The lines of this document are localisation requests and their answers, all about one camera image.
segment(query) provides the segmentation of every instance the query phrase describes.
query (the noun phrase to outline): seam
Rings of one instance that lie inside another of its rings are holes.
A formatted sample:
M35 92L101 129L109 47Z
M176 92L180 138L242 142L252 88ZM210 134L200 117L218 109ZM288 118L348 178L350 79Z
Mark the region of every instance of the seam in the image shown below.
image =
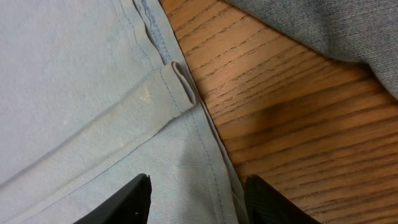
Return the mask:
M142 4L144 5L144 8L145 8L145 10L146 10L147 15L149 16L149 20L151 21L151 25L152 25L152 19L154 20L154 18L153 18L153 15L150 13L150 9L148 8L148 5L147 5L147 3L146 3L146 0L142 0ZM161 39L161 41L162 41L162 47L165 49L165 51L166 51L166 53L167 53L166 56L167 56L168 58L170 58L169 50L168 50L167 47L165 47L164 40L163 40L163 36L162 36L162 34L160 33L160 30L159 30L159 28L157 27L157 24L156 24L156 21L155 21L155 20L154 20L154 26L155 26L155 34L156 34L156 37L160 37L160 39ZM193 123L194 123L194 125L195 125L195 131L196 131L197 134L198 134L198 137L199 137L199 140L200 140L200 142L201 142L202 148L203 148L203 149L205 150L205 152L206 152L208 161L209 161L209 163L210 163L211 171L213 172L213 177L214 177L214 181L215 181L215 185L216 185L216 192L217 192L217 196L218 196L218 202L220 203L220 211L221 211L221 214L222 214L222 216L223 216L223 223L226 224L226 222L225 222L225 214L224 214L224 209L223 209L223 204L221 203L220 189L219 189L219 187L218 187L218 181L217 181L217 177L216 177L216 174L215 174L215 170L214 170L213 164L211 163L211 159L210 159L209 152L207 151L207 148L206 148L206 146L205 146L205 143L203 142L203 140L202 140L202 138L201 138L201 136L200 136L197 123L196 123L196 121L195 121L195 118L193 117L192 110L190 110L190 115L191 115L191 118L192 118ZM186 128L187 131L189 132L188 127L187 127L187 123L185 122L185 120L184 120L184 124L185 124L185 128Z
M94 178L92 178L91 180L85 182L85 183L82 184L80 187L77 187L76 189L72 190L70 193L67 193L66 195L62 196L60 199L58 199L58 200L52 202L50 205L46 206L46 207L43 208L41 211L39 211L39 212L37 212L37 213L35 213L35 214L33 214L33 215L30 215L29 217L25 218L21 223L24 223L24 222L30 220L31 218L33 218L33 217L35 217L35 216L41 214L42 212L46 211L48 208L50 208L51 206L53 206L53 205L56 204L57 202L63 200L63 199L66 198L67 196L69 196L69 195L75 193L77 190L80 190L80 189L83 188L85 185L87 185L88 183L90 183L91 181L93 181L95 178L99 177L100 175L102 175L103 173L105 173L106 171L108 171L112 166L106 168L104 171L102 171L101 173L99 173L98 175L96 175Z
M140 48L141 52L147 57L148 62L150 64L150 67L152 68L152 71L154 70L154 66L152 65L152 62L149 59L149 56L145 53L145 51L142 49L141 44L138 42L137 40L137 36L136 36L136 30L134 29L134 26L132 25L130 19L128 18L128 16L126 15L126 12L124 12L124 7L123 7L123 3L121 2L121 0L119 0L120 6L122 8L122 12L124 14L124 17L127 19L127 21L130 23L130 26L132 28L132 32L134 34L134 40L136 41L136 44L138 45L138 47Z
M152 13L150 12L150 9L148 7L147 1L142 0L142 5L144 6L145 13L148 16L149 22L150 22L150 27L152 28L153 25L153 31L154 31L154 40L156 42L156 45L160 48L159 50L163 53L165 53L165 62L164 63L169 63L171 61L171 57L169 54L169 50L166 47L166 44L164 43L164 39L162 37L162 34L160 33L159 27L156 24L156 20Z
M218 181L217 181L217 177L216 177L216 174L215 174L215 170L214 170L214 168L213 168L213 164L211 163L211 159L210 159L209 152L207 151L207 148L206 148L206 146L205 146L205 143L203 142L203 140L202 140L202 138L201 138L201 136L200 136L200 133L199 133L199 130L198 130L198 126L197 126L197 123L196 123L196 121L195 121L195 118L193 117L192 111L191 111L191 117L192 117L192 120L193 120L193 124L195 125L195 130L196 130L196 132L197 132L197 134L198 134L198 137L199 137L199 140L200 140L200 142L201 142L202 148L203 148L203 149L205 150L205 152L206 152L207 159L208 159L208 161L209 161L211 171L213 171L213 177L214 177L214 181L215 181L215 185L216 185L216 191L217 191L217 196L218 196L218 202L220 203L220 210L221 210L221 214L222 214L222 216L223 216L224 224L226 224L226 222L225 222L224 210L223 210L223 204L221 203L220 188L218 187Z
M164 83L164 85L166 86L167 90L169 91L170 96L171 96L172 99L173 99L174 106L176 107L176 109L178 110L178 112L180 112L180 114L182 114L180 108L177 106L177 102L175 101L175 98L174 98L172 92L170 91L169 85L166 84L166 81L165 81L164 78L163 78L162 70L160 70L160 77L162 77L163 83Z

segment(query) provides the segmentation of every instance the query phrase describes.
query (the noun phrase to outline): denim fabric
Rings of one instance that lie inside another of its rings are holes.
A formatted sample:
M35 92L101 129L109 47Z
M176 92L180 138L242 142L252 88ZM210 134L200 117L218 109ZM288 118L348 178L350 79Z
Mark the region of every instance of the denim fabric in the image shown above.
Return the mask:
M368 63L398 98L395 0L228 0L327 56Z
M247 221L156 0L1 1L0 36L0 223L73 223L140 173L149 223Z

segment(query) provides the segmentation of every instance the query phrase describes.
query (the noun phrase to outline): wooden surface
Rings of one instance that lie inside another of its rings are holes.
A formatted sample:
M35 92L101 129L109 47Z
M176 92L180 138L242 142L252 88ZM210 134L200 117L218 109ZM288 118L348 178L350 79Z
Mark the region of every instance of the wooden surface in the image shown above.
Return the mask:
M322 57L223 1L161 1L241 180L323 223L398 223L398 106L364 65Z

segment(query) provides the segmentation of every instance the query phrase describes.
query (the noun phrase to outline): fabric fold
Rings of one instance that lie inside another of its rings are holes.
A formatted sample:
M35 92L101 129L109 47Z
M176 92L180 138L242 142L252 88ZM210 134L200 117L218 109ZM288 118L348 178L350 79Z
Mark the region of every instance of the fabric fold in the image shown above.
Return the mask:
M227 0L313 50L371 66L398 99L398 2Z
M0 222L48 207L81 187L195 103L178 63L166 65L54 152L4 184Z

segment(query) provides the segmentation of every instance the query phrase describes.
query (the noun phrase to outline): folded cuff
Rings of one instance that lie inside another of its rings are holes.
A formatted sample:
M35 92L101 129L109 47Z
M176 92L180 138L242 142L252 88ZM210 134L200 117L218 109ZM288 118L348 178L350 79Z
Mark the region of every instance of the folded cuff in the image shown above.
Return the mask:
M0 222L22 222L95 178L195 104L179 64L146 78L74 137L6 182Z

